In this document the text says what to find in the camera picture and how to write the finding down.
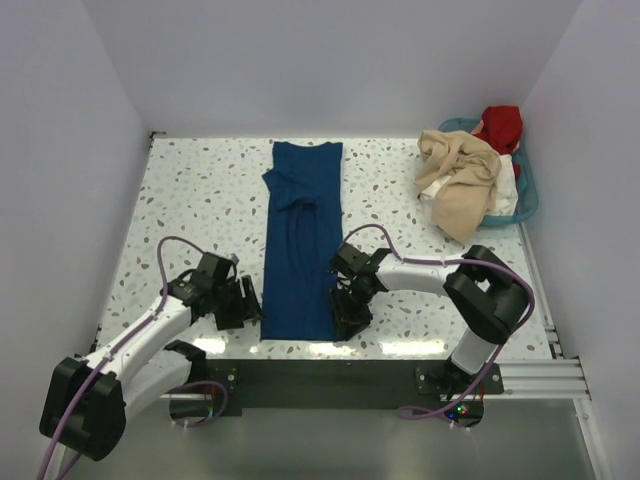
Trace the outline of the blue printed t shirt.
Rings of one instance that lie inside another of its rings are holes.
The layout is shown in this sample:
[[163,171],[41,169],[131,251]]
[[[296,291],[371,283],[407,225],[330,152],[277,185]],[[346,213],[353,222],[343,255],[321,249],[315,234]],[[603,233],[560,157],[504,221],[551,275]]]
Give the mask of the blue printed t shirt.
[[330,261],[343,240],[344,146],[276,142],[269,192],[261,324],[263,340],[335,341]]

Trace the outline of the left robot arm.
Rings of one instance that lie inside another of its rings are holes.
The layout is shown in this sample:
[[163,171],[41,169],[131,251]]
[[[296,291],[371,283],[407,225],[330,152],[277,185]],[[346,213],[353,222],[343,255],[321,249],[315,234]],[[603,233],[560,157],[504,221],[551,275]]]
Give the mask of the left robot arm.
[[99,461],[128,421],[164,393],[210,388],[223,402],[228,389],[210,376],[205,352],[178,336],[207,316],[219,330],[262,319],[253,281],[237,274],[237,263],[203,253],[195,268],[164,279],[151,307],[119,336],[87,356],[63,359],[51,376],[40,433]]

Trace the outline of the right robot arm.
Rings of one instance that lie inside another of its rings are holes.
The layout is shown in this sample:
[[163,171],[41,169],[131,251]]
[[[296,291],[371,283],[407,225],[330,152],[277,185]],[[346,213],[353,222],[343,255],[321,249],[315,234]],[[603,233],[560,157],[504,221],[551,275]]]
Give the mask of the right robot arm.
[[452,397],[469,392],[504,346],[533,313],[532,288],[491,250],[474,245],[460,256],[404,258],[390,248],[368,255],[343,244],[330,261],[338,286],[329,293],[337,339],[368,327],[369,305],[378,293],[415,291],[447,296],[467,325],[440,366],[416,374],[424,393]]

